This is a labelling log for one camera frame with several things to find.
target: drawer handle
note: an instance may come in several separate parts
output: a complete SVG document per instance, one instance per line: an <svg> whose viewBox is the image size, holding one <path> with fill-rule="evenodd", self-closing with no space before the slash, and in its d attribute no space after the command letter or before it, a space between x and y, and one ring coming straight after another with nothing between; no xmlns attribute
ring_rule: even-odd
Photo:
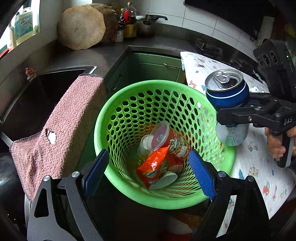
<svg viewBox="0 0 296 241"><path fill-rule="evenodd" d="M165 67L169 67L169 68L174 68L174 69L182 69L180 67L176 67L176 66L171 66L171 65L167 65L166 63L163 63Z"/></svg>
<svg viewBox="0 0 296 241"><path fill-rule="evenodd" d="M117 87L119 86L121 80L122 80L122 75L120 74L118 76L118 78L117 78L117 85L114 88L112 88L111 91L115 91L117 89Z"/></svg>

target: basket rim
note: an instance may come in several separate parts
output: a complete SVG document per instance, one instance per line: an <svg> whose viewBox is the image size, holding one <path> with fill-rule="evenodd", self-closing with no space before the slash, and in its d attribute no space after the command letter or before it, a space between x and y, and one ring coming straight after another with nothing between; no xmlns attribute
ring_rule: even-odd
<svg viewBox="0 0 296 241"><path fill-rule="evenodd" d="M138 86L141 85L156 85L162 82L162 84L169 86L174 86L174 87L182 87L184 89L187 89L189 91L194 91L195 89L191 88L190 86L186 86L177 82L172 82L169 80L146 80L146 81L141 81L132 85L129 85L121 90L119 90L117 93L115 93L103 106L101 109L98 118L96 120L95 124L95 130L94 130L94 147L95 147L95 152L96 155L100 153L102 149L106 149L104 147L103 143L101 142L102 139L102 125L103 125L103 120L104 118L101 118L101 116L104 116L109 109L109 104L112 103L118 96L120 96L122 93L127 92L131 89L134 89ZM204 98L206 101L206 96L199 91L196 91L196 95L199 95L200 98ZM228 155L228 162L226 165L227 168L224 169L228 175L230 175L234 163L234 148L233 147L228 147L224 146L225 151L227 152ZM131 184L126 182L125 180L122 179L120 176L119 172L113 168L113 164L111 161L111 158L109 159L109 165L107 166L105 170L105 175L109 179L109 181L124 195L126 195L128 198L149 206L153 208L159 208L159 209L181 209L181 208L187 208L191 207L193 205L196 205L204 200L206 200L208 197L205 196L202 192L196 192L194 194L186 195L183 197L178 197L178 198L162 198L162 197L157 197L157 196L152 196L144 192L140 192L136 187L133 187Z"/></svg>

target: green cabinet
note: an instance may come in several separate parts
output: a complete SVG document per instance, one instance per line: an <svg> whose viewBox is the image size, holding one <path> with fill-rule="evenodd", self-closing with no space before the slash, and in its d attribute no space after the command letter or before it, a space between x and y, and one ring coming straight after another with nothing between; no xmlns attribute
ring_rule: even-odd
<svg viewBox="0 0 296 241"><path fill-rule="evenodd" d="M149 53L129 53L106 80L107 98L130 84L144 80L170 80L181 83L184 74L180 58Z"/></svg>

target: silver bolt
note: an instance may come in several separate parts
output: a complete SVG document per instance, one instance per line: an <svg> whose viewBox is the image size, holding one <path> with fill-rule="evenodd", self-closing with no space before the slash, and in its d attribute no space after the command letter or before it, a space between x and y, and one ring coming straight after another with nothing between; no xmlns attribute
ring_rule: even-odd
<svg viewBox="0 0 296 241"><path fill-rule="evenodd" d="M45 176L45 177L43 178L43 181L47 182L49 179L50 179L50 176Z"/></svg>
<svg viewBox="0 0 296 241"><path fill-rule="evenodd" d="M72 172L71 174L72 177L78 177L79 175L80 175L80 172L78 171Z"/></svg>
<svg viewBox="0 0 296 241"><path fill-rule="evenodd" d="M224 171L218 172L219 177L226 177L226 173Z"/></svg>
<svg viewBox="0 0 296 241"><path fill-rule="evenodd" d="M248 180L249 180L250 182L254 182L254 181L255 181L255 178L252 177L252 176L248 176Z"/></svg>

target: cartoon print cloth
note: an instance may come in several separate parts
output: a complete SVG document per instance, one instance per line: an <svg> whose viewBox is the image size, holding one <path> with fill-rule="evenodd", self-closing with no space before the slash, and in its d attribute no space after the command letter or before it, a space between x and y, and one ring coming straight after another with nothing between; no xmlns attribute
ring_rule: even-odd
<svg viewBox="0 0 296 241"><path fill-rule="evenodd" d="M181 59L188 85L203 94L205 94L205 79L210 73L218 69L232 68L190 52L181 52ZM245 73L243 76L250 92L269 92L265 82L262 84ZM255 128L252 125L245 141L235 147L235 161L231 172L234 178L245 179L248 175L256 179L268 216L271 218L292 192L296 176L288 168L277 166L269 154L264 128ZM228 229L235 201L236 196L231 196L218 236L225 234Z"/></svg>
<svg viewBox="0 0 296 241"><path fill-rule="evenodd" d="M235 69L227 64L212 60L197 53L181 52L182 69L185 70L186 80L190 87L205 94L205 79L219 69ZM250 92L268 92L267 84L259 82L243 73L244 80L251 89Z"/></svg>

